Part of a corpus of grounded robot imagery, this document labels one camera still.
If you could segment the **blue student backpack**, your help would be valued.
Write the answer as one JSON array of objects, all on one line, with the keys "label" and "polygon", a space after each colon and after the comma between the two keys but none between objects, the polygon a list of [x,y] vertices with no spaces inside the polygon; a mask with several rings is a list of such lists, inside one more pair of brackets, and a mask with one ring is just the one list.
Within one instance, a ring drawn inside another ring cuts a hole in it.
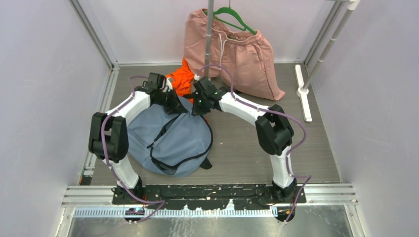
[{"label": "blue student backpack", "polygon": [[128,153],[143,168],[172,177],[186,177],[199,167],[212,168],[208,158],[212,129],[203,116],[192,115],[190,101],[179,100],[185,113],[167,114],[163,106],[152,105],[127,127]]}]

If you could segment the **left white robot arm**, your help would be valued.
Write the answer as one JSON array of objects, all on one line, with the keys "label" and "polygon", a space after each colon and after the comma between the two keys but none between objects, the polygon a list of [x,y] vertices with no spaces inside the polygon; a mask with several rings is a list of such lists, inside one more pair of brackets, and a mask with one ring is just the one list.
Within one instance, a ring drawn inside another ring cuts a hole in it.
[{"label": "left white robot arm", "polygon": [[144,190],[140,176],[128,159],[128,125],[142,111],[156,104],[169,113],[182,113],[182,106],[169,78],[157,73],[143,76],[144,82],[132,86],[129,96],[115,108],[93,114],[88,150],[102,160],[117,181],[116,190],[133,204],[140,203]]}]

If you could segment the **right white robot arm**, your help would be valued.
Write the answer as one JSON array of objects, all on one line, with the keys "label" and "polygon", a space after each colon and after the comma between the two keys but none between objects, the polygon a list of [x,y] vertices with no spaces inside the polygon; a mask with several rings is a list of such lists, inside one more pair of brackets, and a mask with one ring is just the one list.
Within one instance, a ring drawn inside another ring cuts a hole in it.
[{"label": "right white robot arm", "polygon": [[227,87],[216,88],[207,77],[195,76],[193,86],[194,115],[219,110],[255,126],[259,145],[271,159],[273,195],[279,202],[288,202],[296,188],[296,178],[290,174],[291,165],[286,161],[294,131],[288,119],[279,115],[283,112],[282,107],[263,106],[240,97]]}]

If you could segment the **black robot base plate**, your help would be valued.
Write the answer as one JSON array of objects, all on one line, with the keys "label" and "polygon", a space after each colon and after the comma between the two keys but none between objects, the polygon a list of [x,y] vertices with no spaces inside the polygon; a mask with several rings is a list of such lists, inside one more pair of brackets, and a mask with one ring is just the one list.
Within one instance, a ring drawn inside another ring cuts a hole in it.
[{"label": "black robot base plate", "polygon": [[232,204],[234,210],[264,210],[276,204],[292,205],[296,200],[305,203],[306,196],[296,187],[293,194],[280,197],[279,190],[271,184],[224,184],[224,185],[146,185],[126,191],[116,186],[112,189],[112,204],[140,204],[156,209],[164,200],[166,210],[224,210]]}]

